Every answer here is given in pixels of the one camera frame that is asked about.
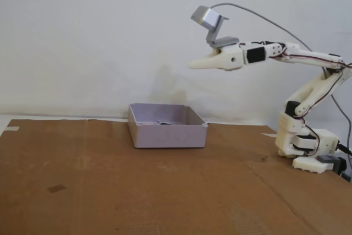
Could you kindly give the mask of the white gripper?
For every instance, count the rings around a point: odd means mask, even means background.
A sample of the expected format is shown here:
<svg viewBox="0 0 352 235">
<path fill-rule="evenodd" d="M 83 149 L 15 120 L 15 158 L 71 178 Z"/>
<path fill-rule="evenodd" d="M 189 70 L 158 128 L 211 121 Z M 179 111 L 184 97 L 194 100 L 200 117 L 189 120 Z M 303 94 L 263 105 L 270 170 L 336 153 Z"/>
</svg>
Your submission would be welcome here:
<svg viewBox="0 0 352 235">
<path fill-rule="evenodd" d="M 221 69 L 233 71 L 244 66 L 244 54 L 239 45 L 213 49 L 207 56 L 191 61 L 190 69 Z"/>
</svg>

